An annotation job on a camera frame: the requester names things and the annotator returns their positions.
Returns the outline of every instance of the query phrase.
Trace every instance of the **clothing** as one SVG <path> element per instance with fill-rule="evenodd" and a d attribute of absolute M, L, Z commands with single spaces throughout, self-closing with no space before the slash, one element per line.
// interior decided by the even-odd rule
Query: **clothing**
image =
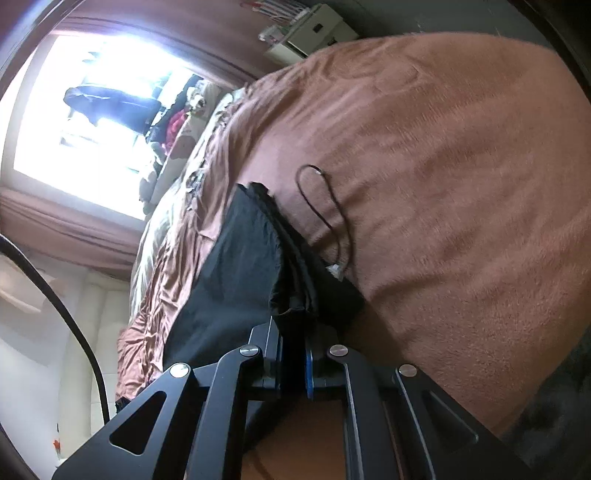
<path fill-rule="evenodd" d="M 288 337 L 314 322 L 341 333 L 363 306 L 279 213 L 267 189 L 238 185 L 215 246 L 164 346 L 163 367 L 202 367 L 245 343 L 272 316 Z"/>
<path fill-rule="evenodd" d="M 140 135 L 145 135 L 162 106 L 153 98 L 95 85 L 68 88 L 64 102 L 82 113 L 93 125 L 101 118 L 107 118 Z"/>
<path fill-rule="evenodd" d="M 168 155 L 173 148 L 174 141 L 177 139 L 177 135 L 180 132 L 185 120 L 187 119 L 187 112 L 181 110 L 175 113 L 168 123 L 166 129 L 166 144 L 164 145 L 164 152 Z"/>
<path fill-rule="evenodd" d="M 164 112 L 164 115 L 160 120 L 158 120 L 158 122 L 150 129 L 146 139 L 147 142 L 156 142 L 161 145 L 166 143 L 166 130 L 170 123 L 170 119 L 181 110 L 184 110 L 187 105 L 187 90 L 189 87 L 197 85 L 199 80 L 203 79 L 198 75 L 192 75 L 191 78 L 187 80 L 183 90 L 177 95 L 171 107 Z"/>

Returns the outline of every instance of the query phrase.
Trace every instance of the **white bedsheet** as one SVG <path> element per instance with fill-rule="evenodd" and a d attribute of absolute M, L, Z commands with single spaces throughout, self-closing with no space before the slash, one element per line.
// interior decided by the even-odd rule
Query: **white bedsheet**
<path fill-rule="evenodd" d="M 179 219 L 180 212 L 185 208 L 186 180 L 201 165 L 207 141 L 211 137 L 220 115 L 228 105 L 242 95 L 242 92 L 243 89 L 228 93 L 217 103 L 199 141 L 186 162 L 183 172 L 173 181 L 146 224 L 131 277 L 130 322 L 138 313 L 139 306 L 152 277 L 154 261 L 160 248 L 164 245 L 167 237 L 170 245 L 174 245 L 176 241 L 174 235 L 177 229 L 174 228 L 174 225 Z"/>

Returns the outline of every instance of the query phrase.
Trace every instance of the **red cloth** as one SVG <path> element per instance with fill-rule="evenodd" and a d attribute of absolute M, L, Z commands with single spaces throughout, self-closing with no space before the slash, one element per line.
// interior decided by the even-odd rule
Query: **red cloth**
<path fill-rule="evenodd" d="M 180 112 L 175 113 L 170 119 L 170 122 L 168 122 L 168 127 L 166 128 L 166 143 L 164 144 L 164 151 L 167 155 L 173 149 L 174 141 L 177 139 L 177 135 L 186 119 L 187 112 L 181 110 Z"/>

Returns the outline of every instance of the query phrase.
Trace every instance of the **floor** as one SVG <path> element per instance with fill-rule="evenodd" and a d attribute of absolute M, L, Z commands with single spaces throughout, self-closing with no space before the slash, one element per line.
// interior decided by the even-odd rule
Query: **floor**
<path fill-rule="evenodd" d="M 303 0 L 314 5 L 317 0 Z M 362 37 L 470 31 L 530 41 L 545 37 L 507 0 L 324 0 Z"/>

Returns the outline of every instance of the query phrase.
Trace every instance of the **black cable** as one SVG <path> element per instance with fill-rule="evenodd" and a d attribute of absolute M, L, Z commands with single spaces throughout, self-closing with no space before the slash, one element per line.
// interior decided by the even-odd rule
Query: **black cable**
<path fill-rule="evenodd" d="M 60 298 L 57 296 L 56 292 L 49 286 L 49 283 L 45 281 L 45 279 L 41 276 L 41 274 L 37 271 L 37 269 L 33 266 L 33 264 L 29 261 L 29 259 L 23 254 L 16 245 L 14 245 L 8 238 L 6 238 L 3 234 L 0 233 L 0 252 L 6 255 L 10 260 L 12 260 L 18 268 L 31 280 L 35 286 L 41 290 L 41 292 L 46 296 L 47 300 L 55 307 L 57 312 L 61 315 L 61 318 L 64 319 L 66 325 L 70 328 L 70 331 L 78 340 L 78 343 L 84 350 L 88 361 L 90 362 L 90 366 L 92 367 L 92 371 L 96 378 L 96 385 L 99 387 L 99 398 L 100 398 L 100 408 L 103 413 L 103 421 L 105 424 L 109 421 L 109 405 L 107 402 L 107 392 L 105 389 L 105 381 L 103 380 L 103 375 L 100 371 L 100 366 L 98 361 L 96 360 L 95 354 L 92 352 L 88 341 L 84 337 L 84 334 L 76 324 L 76 321 L 68 312 L 66 306 L 62 303 Z"/>
<path fill-rule="evenodd" d="M 318 175 L 320 175 L 322 177 L 322 179 L 324 180 L 324 183 L 326 183 L 326 189 L 329 191 L 330 199 L 335 204 L 336 209 L 338 210 L 341 218 L 343 219 L 343 224 L 345 225 L 345 230 L 347 232 L 347 239 L 349 241 L 349 252 L 348 252 L 347 261 L 342 265 L 342 271 L 345 272 L 347 270 L 347 268 L 349 268 L 349 266 L 351 265 L 351 262 L 353 261 L 353 256 L 355 254 L 355 244 L 353 243 L 353 235 L 351 234 L 351 227 L 349 224 L 349 219 L 345 215 L 345 211 L 343 210 L 341 204 L 337 200 L 336 195 L 335 195 L 335 191 L 333 190 L 332 185 L 330 184 L 329 176 L 324 170 L 322 170 L 320 167 L 317 167 L 316 165 L 311 165 L 309 163 L 302 165 L 300 168 L 297 169 L 297 171 L 295 173 L 295 177 L 296 177 L 295 184 L 297 185 L 297 188 L 300 191 L 300 195 L 306 201 L 306 203 L 308 204 L 308 207 L 310 207 L 310 210 L 312 210 L 312 212 L 314 212 L 314 214 L 320 220 L 322 220 L 322 223 L 324 223 L 328 227 L 328 229 L 330 230 L 330 233 L 332 233 L 332 235 L 334 236 L 334 238 L 336 240 L 336 258 L 334 261 L 334 263 L 336 265 L 341 265 L 341 263 L 340 263 L 340 260 L 341 260 L 340 259 L 340 256 L 341 256 L 340 239 L 339 239 L 339 236 L 337 235 L 335 229 L 332 227 L 332 225 L 326 220 L 326 218 L 324 218 L 322 216 L 322 214 L 318 210 L 316 210 L 314 208 L 314 206 L 308 200 L 308 197 L 306 196 L 306 194 L 304 194 L 304 190 L 302 189 L 301 183 L 300 183 L 300 177 L 301 177 L 302 172 L 307 168 L 311 168 Z"/>

